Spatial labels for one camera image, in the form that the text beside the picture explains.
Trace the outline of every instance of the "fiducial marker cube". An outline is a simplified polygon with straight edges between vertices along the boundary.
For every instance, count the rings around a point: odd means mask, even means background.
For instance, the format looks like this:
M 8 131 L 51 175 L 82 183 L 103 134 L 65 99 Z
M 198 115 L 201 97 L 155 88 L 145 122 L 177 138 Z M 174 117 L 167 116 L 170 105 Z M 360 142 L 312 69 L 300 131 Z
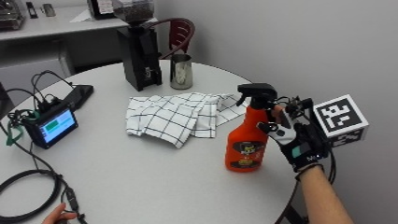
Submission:
M 364 139 L 370 124 L 348 95 L 315 105 L 312 112 L 332 147 Z

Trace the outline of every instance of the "red chair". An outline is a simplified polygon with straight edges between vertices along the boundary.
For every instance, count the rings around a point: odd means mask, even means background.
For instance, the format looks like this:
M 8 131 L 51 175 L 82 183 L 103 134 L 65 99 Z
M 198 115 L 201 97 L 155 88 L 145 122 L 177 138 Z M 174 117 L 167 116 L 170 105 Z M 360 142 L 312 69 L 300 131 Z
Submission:
M 170 51 L 159 56 L 159 59 L 165 59 L 175 53 L 177 50 L 182 50 L 186 53 L 189 41 L 195 32 L 195 25 L 185 18 L 170 18 L 162 21 L 150 22 L 146 28 L 153 28 L 155 25 L 170 22 L 169 29 L 169 49 Z

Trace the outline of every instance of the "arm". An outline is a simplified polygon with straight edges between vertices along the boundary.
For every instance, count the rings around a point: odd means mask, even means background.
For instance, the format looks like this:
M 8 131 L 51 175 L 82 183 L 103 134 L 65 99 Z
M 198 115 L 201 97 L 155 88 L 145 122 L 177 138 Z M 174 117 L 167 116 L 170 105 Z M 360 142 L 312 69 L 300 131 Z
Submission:
M 351 224 L 320 168 L 312 167 L 299 176 L 299 180 L 311 224 Z
M 299 173 L 311 224 L 351 224 L 322 169 L 314 166 L 306 170 L 306 167 L 316 164 L 316 157 L 308 137 L 300 134 L 299 121 L 290 117 L 282 107 L 274 109 L 272 116 L 279 119 L 279 124 L 259 122 L 256 127 L 275 140 L 294 171 Z

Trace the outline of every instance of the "round white table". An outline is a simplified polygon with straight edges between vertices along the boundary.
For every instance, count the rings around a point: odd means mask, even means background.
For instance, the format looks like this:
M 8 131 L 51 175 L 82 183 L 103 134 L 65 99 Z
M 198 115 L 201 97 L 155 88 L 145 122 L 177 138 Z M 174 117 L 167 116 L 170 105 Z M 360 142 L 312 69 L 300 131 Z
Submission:
M 275 223 L 294 193 L 294 172 L 270 139 L 260 168 L 234 173 L 223 166 L 227 133 L 243 116 L 216 127 L 215 138 L 190 136 L 181 149 L 151 137 L 126 135 L 125 110 L 131 96 L 185 92 L 232 93 L 242 77 L 193 63 L 194 86 L 169 86 L 169 61 L 161 61 L 162 85 L 137 92 L 123 78 L 121 63 L 70 77 L 73 84 L 93 85 L 94 92 L 74 112 L 78 128 L 49 149 L 33 148 L 38 157 L 63 175 L 74 189 L 85 221 L 94 224 L 240 224 Z M 63 98 L 70 87 L 57 82 L 42 93 Z M 17 108 L 31 109 L 30 98 Z M 31 158 L 5 146 L 0 134 L 0 182 L 33 169 Z M 19 144 L 27 148 L 25 133 Z M 30 176 L 0 195 L 0 215 L 15 216 L 35 209 L 53 188 L 49 177 Z M 26 223 L 41 223 L 58 200 Z

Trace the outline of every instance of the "power strip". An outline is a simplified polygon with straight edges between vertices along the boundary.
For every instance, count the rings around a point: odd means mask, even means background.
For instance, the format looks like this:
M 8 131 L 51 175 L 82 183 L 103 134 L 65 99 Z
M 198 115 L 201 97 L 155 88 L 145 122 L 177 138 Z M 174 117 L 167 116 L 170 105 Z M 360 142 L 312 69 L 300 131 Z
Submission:
M 73 91 L 63 99 L 69 102 L 71 111 L 77 110 L 83 105 L 91 92 L 94 92 L 94 88 L 90 85 L 77 85 L 74 87 Z

